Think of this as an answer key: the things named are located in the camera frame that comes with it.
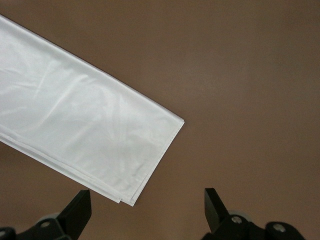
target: brown background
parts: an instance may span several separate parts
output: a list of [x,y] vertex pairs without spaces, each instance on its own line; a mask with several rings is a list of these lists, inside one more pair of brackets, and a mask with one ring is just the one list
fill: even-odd
[[[81,240],[199,240],[204,188],[320,235],[320,1],[0,0],[0,13],[185,119],[134,207],[95,192]],[[0,226],[80,184],[0,144]]]

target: white plastic bag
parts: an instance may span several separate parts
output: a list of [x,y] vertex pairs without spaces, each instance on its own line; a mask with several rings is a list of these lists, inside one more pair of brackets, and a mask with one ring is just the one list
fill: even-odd
[[134,205],[184,121],[0,16],[0,141]]

